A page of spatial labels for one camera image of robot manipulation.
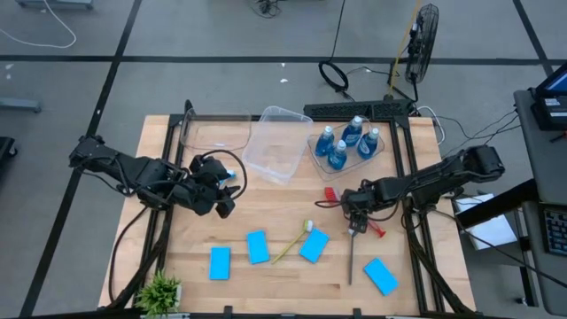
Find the clear tray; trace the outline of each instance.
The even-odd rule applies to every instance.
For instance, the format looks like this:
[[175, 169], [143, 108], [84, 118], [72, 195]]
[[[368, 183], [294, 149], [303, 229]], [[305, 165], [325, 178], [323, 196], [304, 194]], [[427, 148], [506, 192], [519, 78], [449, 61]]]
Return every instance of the clear tray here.
[[[360, 117], [362, 117], [362, 134], [364, 135], [370, 132], [370, 130], [373, 129], [373, 127], [371, 126], [370, 121], [367, 118], [363, 116]], [[343, 131], [348, 126], [348, 124], [349, 123], [345, 123], [343, 125], [333, 128], [333, 132], [335, 134], [335, 141], [333, 144], [337, 144], [338, 140], [343, 135]], [[332, 181], [336, 178], [339, 178], [340, 176], [346, 175], [354, 171], [355, 169], [370, 163], [381, 151], [384, 150], [384, 141], [382, 140], [382, 137], [378, 135], [378, 146], [376, 148], [376, 151], [374, 152], [374, 154], [372, 154], [371, 158], [363, 159], [356, 151], [356, 148], [358, 147], [358, 143], [360, 142], [359, 140], [359, 142], [357, 142], [355, 146], [350, 146], [346, 148], [346, 163], [343, 169], [335, 170], [333, 167], [329, 165], [329, 162], [327, 161], [327, 155], [325, 156], [315, 155], [315, 147], [317, 146], [318, 140], [319, 140], [319, 134], [311, 135], [307, 141], [307, 145], [309, 145], [309, 151], [311, 152], [311, 158], [314, 162], [315, 168], [317, 169], [317, 173], [319, 173], [319, 176], [324, 181]]]
[[311, 118], [278, 106], [264, 110], [242, 155], [244, 163], [270, 182], [287, 184], [298, 168]]
[[200, 115], [191, 108], [183, 118], [179, 142], [195, 150], [241, 150], [250, 140], [251, 120], [246, 110]]

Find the blue spray bottle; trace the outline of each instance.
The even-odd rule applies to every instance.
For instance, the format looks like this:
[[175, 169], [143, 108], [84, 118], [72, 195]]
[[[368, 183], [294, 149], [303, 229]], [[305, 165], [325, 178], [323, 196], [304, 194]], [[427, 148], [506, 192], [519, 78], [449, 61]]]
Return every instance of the blue spray bottle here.
[[343, 136], [341, 139], [345, 141], [346, 146], [355, 146], [356, 142], [361, 138], [362, 135], [362, 118], [360, 116], [354, 116], [348, 126], [343, 131]]
[[358, 154], [365, 160], [372, 157], [372, 154], [376, 151], [378, 147], [378, 128], [373, 128], [369, 133], [366, 133], [361, 142], [358, 143]]
[[327, 158], [329, 165], [336, 170], [343, 169], [346, 163], [346, 143], [343, 140], [338, 141], [337, 146], [329, 152]]
[[335, 141], [335, 136], [333, 135], [333, 128], [326, 126], [325, 130], [319, 136], [317, 140], [317, 146], [315, 147], [315, 155], [323, 156], [327, 155], [330, 150], [332, 150], [333, 142]]

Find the yellow toothbrush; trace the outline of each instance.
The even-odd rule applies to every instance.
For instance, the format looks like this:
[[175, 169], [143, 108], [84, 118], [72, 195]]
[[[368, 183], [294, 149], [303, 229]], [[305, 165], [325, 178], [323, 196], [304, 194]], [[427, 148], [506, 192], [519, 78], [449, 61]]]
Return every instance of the yellow toothbrush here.
[[305, 235], [305, 233], [311, 232], [311, 230], [313, 230], [313, 221], [311, 220], [305, 220], [303, 222], [303, 230], [301, 231], [301, 233], [295, 237], [295, 239], [293, 239], [283, 250], [280, 254], [277, 255], [277, 257], [274, 258], [274, 260], [272, 261], [272, 264], [275, 264], [277, 261], [279, 261], [280, 258], [282, 258], [289, 250], [290, 248], [295, 245], [295, 243], [297, 243], [301, 237], [303, 235]]

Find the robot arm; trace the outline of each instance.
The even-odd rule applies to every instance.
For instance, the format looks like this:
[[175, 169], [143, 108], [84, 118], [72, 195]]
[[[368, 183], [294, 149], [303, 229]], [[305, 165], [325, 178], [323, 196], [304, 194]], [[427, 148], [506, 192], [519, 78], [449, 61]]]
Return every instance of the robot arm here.
[[345, 190], [341, 203], [350, 228], [366, 232], [368, 214], [396, 205], [410, 194], [413, 207], [423, 209], [438, 203], [442, 194], [467, 182], [486, 183], [504, 173], [504, 166], [491, 146], [476, 146], [443, 159], [440, 163], [404, 177], [362, 180], [357, 191]]
[[83, 136], [69, 155], [70, 167], [105, 173], [120, 182], [117, 191], [136, 194], [151, 209], [165, 210], [177, 204], [198, 215], [216, 211], [226, 218], [235, 207], [231, 194], [239, 186], [219, 188], [229, 178], [221, 162], [212, 156], [195, 156], [189, 169], [164, 159], [133, 158], [105, 146], [100, 136]]

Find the potted plant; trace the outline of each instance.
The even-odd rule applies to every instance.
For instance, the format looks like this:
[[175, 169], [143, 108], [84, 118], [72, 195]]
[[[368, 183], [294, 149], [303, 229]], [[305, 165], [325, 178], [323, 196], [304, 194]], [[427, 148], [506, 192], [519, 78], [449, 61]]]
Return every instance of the potted plant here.
[[137, 307], [147, 312], [148, 317], [167, 317], [169, 312], [177, 312], [181, 298], [181, 280], [166, 278], [163, 270], [158, 271], [150, 284], [138, 294]]

